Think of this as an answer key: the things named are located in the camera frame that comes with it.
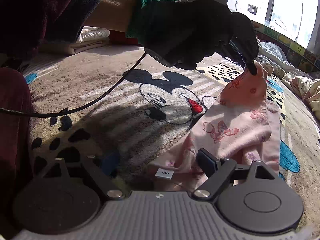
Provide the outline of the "left forearm maroon sleeve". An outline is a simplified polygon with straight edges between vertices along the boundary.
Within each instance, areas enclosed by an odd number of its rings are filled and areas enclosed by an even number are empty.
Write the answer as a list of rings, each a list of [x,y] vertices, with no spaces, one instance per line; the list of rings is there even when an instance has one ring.
[[[143,0],[1,0],[1,67],[18,68],[45,38],[75,39],[83,25],[130,32]]]

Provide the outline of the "black green gloved left hand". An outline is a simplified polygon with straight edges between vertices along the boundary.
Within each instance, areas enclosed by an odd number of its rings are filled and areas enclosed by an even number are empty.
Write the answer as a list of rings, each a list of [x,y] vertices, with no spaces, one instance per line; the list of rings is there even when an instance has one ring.
[[[218,53],[257,74],[259,47],[251,20],[214,0],[135,0],[126,36],[167,67],[194,70]]]

